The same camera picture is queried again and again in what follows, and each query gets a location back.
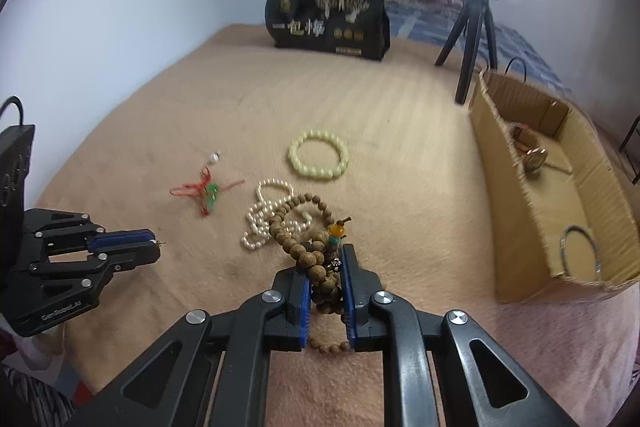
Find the wooden prayer beads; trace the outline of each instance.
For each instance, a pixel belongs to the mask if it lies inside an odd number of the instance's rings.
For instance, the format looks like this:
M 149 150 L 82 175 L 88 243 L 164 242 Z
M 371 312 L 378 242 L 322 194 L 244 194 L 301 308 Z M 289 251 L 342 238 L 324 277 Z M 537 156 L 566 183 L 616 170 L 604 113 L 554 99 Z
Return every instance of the wooden prayer beads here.
M 287 213 L 306 201 L 311 201 L 318 206 L 324 222 L 329 226 L 328 232 L 316 232 L 312 242 L 306 243 L 307 246 L 291 237 L 291 234 L 282 226 Z M 327 209 L 327 204 L 321 200 L 320 196 L 313 196 L 309 192 L 293 197 L 289 203 L 276 208 L 274 216 L 269 220 L 271 236 L 296 261 L 298 269 L 306 270 L 313 285 L 311 300 L 316 305 L 316 310 L 321 314 L 339 314 L 342 320 L 344 320 L 344 302 L 340 276 L 337 273 L 340 269 L 337 250 L 340 240 L 344 237 L 344 224 L 350 220 L 351 217 L 334 221 L 331 211 Z M 348 341 L 327 345 L 315 339 L 309 339 L 308 345 L 322 354 L 335 354 L 350 349 Z

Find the silver bangle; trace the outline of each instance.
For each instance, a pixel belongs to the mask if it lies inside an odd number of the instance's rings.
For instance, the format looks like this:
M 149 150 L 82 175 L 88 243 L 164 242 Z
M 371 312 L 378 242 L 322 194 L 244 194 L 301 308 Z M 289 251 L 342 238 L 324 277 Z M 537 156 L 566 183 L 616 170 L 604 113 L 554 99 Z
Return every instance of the silver bangle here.
M 566 254 L 564 251 L 566 246 L 566 236 L 569 235 L 569 232 L 580 232 L 589 240 L 589 243 L 591 244 L 591 250 L 593 250 L 593 258 L 596 264 L 596 279 L 599 282 L 602 282 L 602 275 L 600 273 L 600 269 L 602 268 L 602 266 L 600 265 L 600 256 L 598 254 L 598 247 L 596 245 L 596 242 L 591 238 L 589 232 L 578 225 L 569 225 L 568 227 L 566 227 L 566 229 L 564 229 L 564 232 L 562 232 L 562 235 L 560 237 L 560 259 L 562 259 L 562 270 L 564 270 L 564 273 L 566 273 L 567 275 L 571 275 L 569 273 L 569 267 L 566 263 Z

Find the cardboard box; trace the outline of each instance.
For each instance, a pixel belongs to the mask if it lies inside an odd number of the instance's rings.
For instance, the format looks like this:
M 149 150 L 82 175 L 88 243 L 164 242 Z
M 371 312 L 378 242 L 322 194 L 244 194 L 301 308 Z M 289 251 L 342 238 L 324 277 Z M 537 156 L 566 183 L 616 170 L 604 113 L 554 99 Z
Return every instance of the cardboard box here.
M 640 241 L 631 208 L 593 127 L 578 108 L 496 71 L 480 75 L 470 116 L 491 200 L 498 301 L 589 301 L 640 279 Z M 529 125 L 548 150 L 526 175 L 510 134 Z M 601 264 L 578 225 L 597 245 Z

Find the pearl necklace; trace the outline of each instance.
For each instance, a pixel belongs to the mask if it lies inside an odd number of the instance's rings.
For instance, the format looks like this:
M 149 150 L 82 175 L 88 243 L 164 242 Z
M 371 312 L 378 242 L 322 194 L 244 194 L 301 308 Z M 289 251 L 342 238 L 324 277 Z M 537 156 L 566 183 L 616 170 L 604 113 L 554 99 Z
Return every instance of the pearl necklace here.
M 289 195 L 279 200 L 265 200 L 262 195 L 263 187 L 281 187 L 288 190 Z M 249 250 L 257 250 L 267 244 L 267 241 L 271 238 L 271 235 L 269 234 L 269 219 L 275 214 L 276 208 L 291 201 L 293 194 L 293 186 L 283 180 L 269 178 L 258 183 L 258 186 L 255 189 L 255 195 L 258 198 L 258 202 L 250 206 L 246 213 L 246 219 L 249 221 L 251 232 L 244 232 L 240 238 L 240 242 L 245 248 L 248 248 Z M 298 221 L 293 220 L 284 223 L 284 229 L 291 235 L 300 235 L 311 227 L 311 215 L 305 211 L 301 212 L 301 214 L 305 219 L 304 223 L 299 223 Z M 250 235 L 258 237 L 258 240 L 252 242 L 249 240 Z

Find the black snack bag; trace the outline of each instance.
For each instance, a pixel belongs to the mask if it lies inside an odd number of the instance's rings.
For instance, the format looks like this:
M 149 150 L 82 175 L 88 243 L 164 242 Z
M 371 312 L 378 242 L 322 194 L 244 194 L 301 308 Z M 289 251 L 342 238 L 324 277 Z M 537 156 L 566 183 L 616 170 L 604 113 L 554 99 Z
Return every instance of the black snack bag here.
M 385 0 L 267 0 L 264 22 L 277 48 L 373 60 L 389 49 Z

